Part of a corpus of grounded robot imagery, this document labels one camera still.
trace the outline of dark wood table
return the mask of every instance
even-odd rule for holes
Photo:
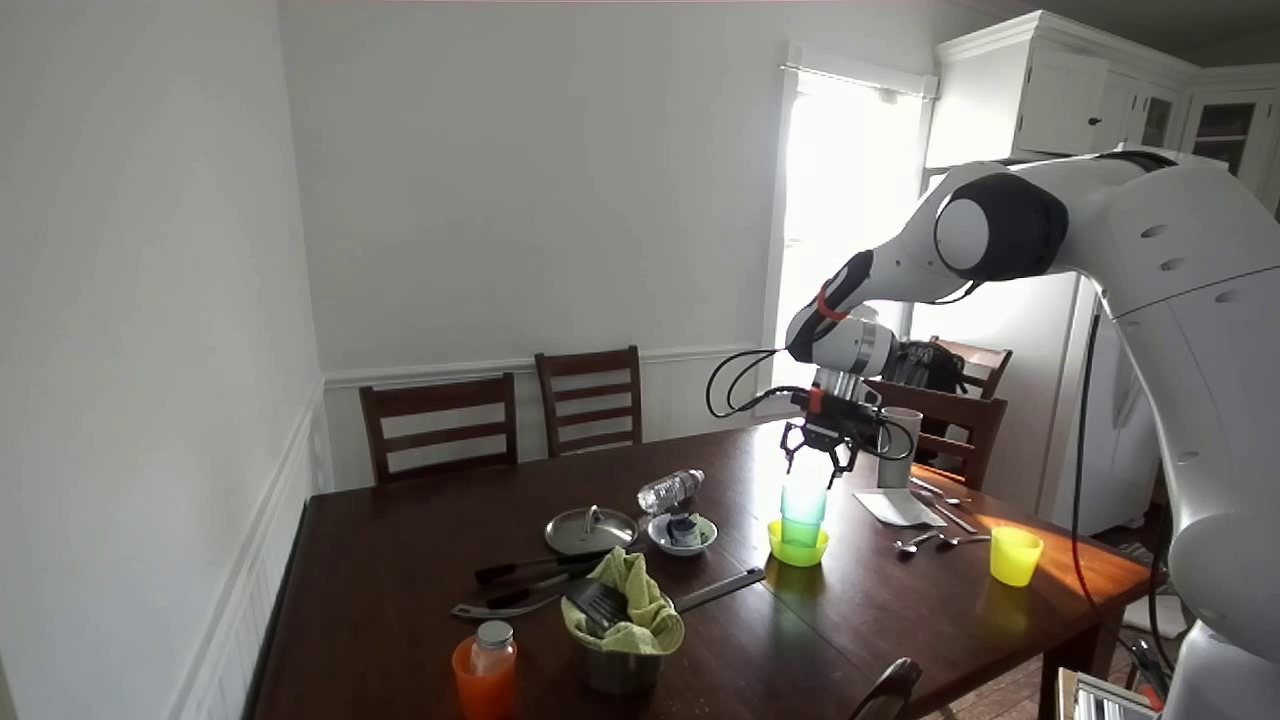
[[[1046,654],[1046,717],[1054,676],[1104,667],[1113,630],[1149,572],[1079,543],[1092,604],[1078,588],[1071,541],[1049,537],[1036,579],[1016,590],[987,579],[987,548],[893,550],[896,529],[876,523],[856,482],[860,461],[832,486],[832,543],[819,566],[770,558],[770,518],[784,476],[779,423],[690,436],[646,446],[520,463],[513,476],[440,478],[379,493],[316,494],[260,654],[250,717],[451,717],[449,653],[471,625],[449,615],[471,590],[471,566],[539,558],[545,523],[565,506],[638,506],[638,486],[674,469],[704,469],[696,506],[722,541],[696,558],[642,543],[664,590],[690,590],[750,562],[770,579],[690,612],[686,646],[660,667],[648,701],[584,689],[584,654],[550,604],[517,625],[520,717],[848,717],[896,654],[916,654],[916,712]]]

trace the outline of yellow cup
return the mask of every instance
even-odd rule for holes
[[[1046,541],[1024,529],[991,529],[987,566],[1010,588],[1028,588],[1040,562]]]

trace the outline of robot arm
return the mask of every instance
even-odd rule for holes
[[[1170,720],[1280,709],[1280,228],[1214,160],[1113,150],[973,162],[900,237],[852,255],[790,325],[790,350],[866,409],[893,336],[866,299],[941,299],[964,282],[1089,270],[1149,383],[1174,501],[1170,572],[1200,615]]]

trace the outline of wainscoting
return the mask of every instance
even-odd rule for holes
[[[642,349],[642,383],[646,383],[646,440],[696,436],[733,426],[730,419],[714,419],[704,409],[709,372],[737,349]],[[326,419],[333,440],[333,476],[321,493],[370,486],[370,440],[361,417],[361,387],[401,387],[401,383],[443,383],[468,374],[517,374],[517,442],[520,461],[545,461],[545,398],[537,387],[531,355],[488,355],[465,364],[425,364],[425,367],[378,367],[378,372],[335,372],[326,383]]]
[[[301,529],[303,502],[327,476],[327,426],[321,387],[295,417],[284,454],[266,482],[260,512],[241,543],[232,576],[208,621],[203,644],[187,667],[187,679],[170,717],[176,720],[241,720],[244,696],[266,646],[266,630],[276,609],[284,562]]]

